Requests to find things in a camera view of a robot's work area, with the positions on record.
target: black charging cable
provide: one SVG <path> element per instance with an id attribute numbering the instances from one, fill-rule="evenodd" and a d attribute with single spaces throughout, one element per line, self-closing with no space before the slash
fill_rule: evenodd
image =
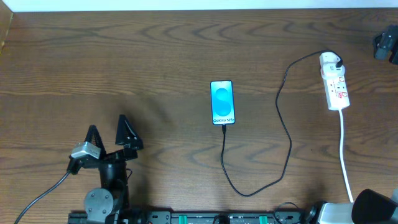
<path id="1" fill-rule="evenodd" d="M 287 137 L 288 137 L 288 139 L 289 139 L 289 144 L 290 144 L 290 145 L 289 145 L 289 150 L 288 150 L 288 153 L 287 153 L 287 157 L 286 157 L 286 161 L 285 161 L 285 166 L 284 166 L 284 169 L 283 169 L 283 171 L 282 171 L 282 175 L 279 177 L 279 179 L 277 179 L 277 180 L 271 182 L 270 184 L 267 184 L 267 185 L 261 187 L 260 189 L 256 190 L 255 192 L 253 192 L 253 193 L 251 193 L 251 194 L 242 194 L 240 191 L 238 191 L 238 190 L 236 189 L 236 187 L 232 184 L 232 181 L 229 179 L 228 174 L 227 174 L 227 172 L 226 172 L 226 170 L 225 170 L 225 167 L 224 167 L 224 159 L 223 159 L 223 158 L 224 158 L 224 148 L 225 148 L 226 125 L 224 124 L 224 125 L 222 126 L 223 134 L 224 134 L 224 140 L 223 140 L 223 150 L 221 151 L 221 166 L 222 166 L 222 168 L 223 168 L 223 171 L 224 171 L 224 174 L 225 174 L 226 179 L 228 180 L 228 182 L 229 182 L 229 184 L 231 185 L 232 189 L 234 189 L 234 191 L 235 191 L 238 195 L 240 195 L 240 196 L 242 196 L 242 197 L 251 197 L 251 196 L 253 196 L 253 195 L 258 194 L 258 193 L 261 192 L 262 190 L 264 190 L 264 189 L 266 189 L 266 188 L 268 188 L 268 187 L 270 187 L 270 186 L 272 186 L 272 185 L 274 185 L 274 184 L 280 182 L 280 181 L 284 178 L 284 175 L 285 175 L 285 172 L 286 172 L 287 163 L 288 163 L 289 157 L 290 157 L 290 153 L 292 152 L 292 138 L 290 137 L 290 134 L 289 134 L 289 132 L 287 131 L 287 128 L 286 128 L 285 123 L 284 123 L 284 120 L 282 119 L 282 115 L 280 114 L 280 111 L 279 111 L 279 107 L 278 107 L 279 95 L 280 95 L 280 92 L 282 91 L 282 89 L 283 89 L 283 87 L 284 87 L 284 85 L 285 85 L 286 78 L 287 78 L 287 74 L 288 74 L 289 69 L 291 68 L 292 65 L 296 64 L 297 62 L 299 62 L 299 61 L 301 61 L 301 60 L 303 60 L 303 59 L 306 59 L 306 58 L 308 58 L 308 57 L 311 57 L 311 56 L 313 56 L 313 55 L 322 54 L 322 53 L 325 53 L 325 52 L 334 53 L 335 55 L 337 55 L 337 57 L 340 58 L 340 60 L 339 60 L 339 61 L 337 62 L 337 64 L 336 64 L 336 67 L 337 67 L 337 68 L 340 68 L 340 67 L 343 65 L 343 59 L 342 59 L 338 54 L 336 54 L 336 52 L 334 52 L 334 51 L 332 51 L 332 50 L 320 50 L 320 51 L 311 53 L 311 54 L 309 54 L 309 55 L 306 55 L 306 56 L 304 56 L 304 57 L 302 57 L 302 58 L 300 58 L 300 59 L 297 59 L 296 61 L 292 62 L 292 63 L 287 67 L 286 72 L 285 72 L 284 79 L 283 79 L 283 81 L 282 81 L 282 84 L 280 85 L 279 90 L 278 90 L 278 92 L 277 92 L 277 94 L 276 94 L 276 98 L 275 98 L 275 107 L 276 107 L 276 111 L 278 112 L 280 122 L 282 123 L 282 126 L 283 126 L 284 129 L 285 129 L 285 132 L 286 132 L 286 135 L 287 135 Z"/>
<path id="2" fill-rule="evenodd" d="M 127 180 L 129 180 L 129 179 L 130 179 L 130 176 L 131 176 L 131 174 L 132 174 L 132 170 L 131 170 L 130 168 L 127 168 L 126 170 L 130 171 L 129 176 L 127 177 Z"/>
<path id="3" fill-rule="evenodd" d="M 48 193 L 56 189 L 62 182 L 69 176 L 69 172 L 67 172 L 54 186 L 52 186 L 50 189 L 46 190 L 44 193 L 42 193 L 40 196 L 38 196 L 35 200 L 33 200 L 26 208 L 19 214 L 17 220 L 15 220 L 14 224 L 18 224 L 21 218 L 25 215 L 25 213 L 28 211 L 28 209 L 31 208 L 36 202 L 38 202 L 40 199 L 42 199 L 44 196 L 46 196 Z"/>

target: green connector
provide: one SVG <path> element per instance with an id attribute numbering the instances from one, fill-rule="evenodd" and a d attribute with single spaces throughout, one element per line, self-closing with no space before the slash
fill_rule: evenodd
<path id="1" fill-rule="evenodd" d="M 268 217 L 260 216 L 260 224 L 268 224 Z"/>
<path id="2" fill-rule="evenodd" d="M 186 215 L 180 215 L 178 217 L 178 223 L 179 224 L 187 224 L 187 216 Z"/>

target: white wall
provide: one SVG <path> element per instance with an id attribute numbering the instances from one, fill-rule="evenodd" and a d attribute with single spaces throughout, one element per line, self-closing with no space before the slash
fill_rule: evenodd
<path id="1" fill-rule="evenodd" d="M 14 12 L 398 7 L 398 0 L 3 0 Z"/>

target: electrical outlet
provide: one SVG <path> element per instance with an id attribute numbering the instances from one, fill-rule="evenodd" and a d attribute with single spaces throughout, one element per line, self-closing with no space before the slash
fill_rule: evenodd
<path id="1" fill-rule="evenodd" d="M 348 90 L 344 77 L 323 80 L 329 110 L 341 110 L 349 106 Z"/>

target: blue screen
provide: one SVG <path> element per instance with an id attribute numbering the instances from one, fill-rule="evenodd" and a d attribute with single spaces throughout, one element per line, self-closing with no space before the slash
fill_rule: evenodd
<path id="1" fill-rule="evenodd" d="M 210 87 L 213 124 L 235 123 L 232 81 L 213 81 Z"/>

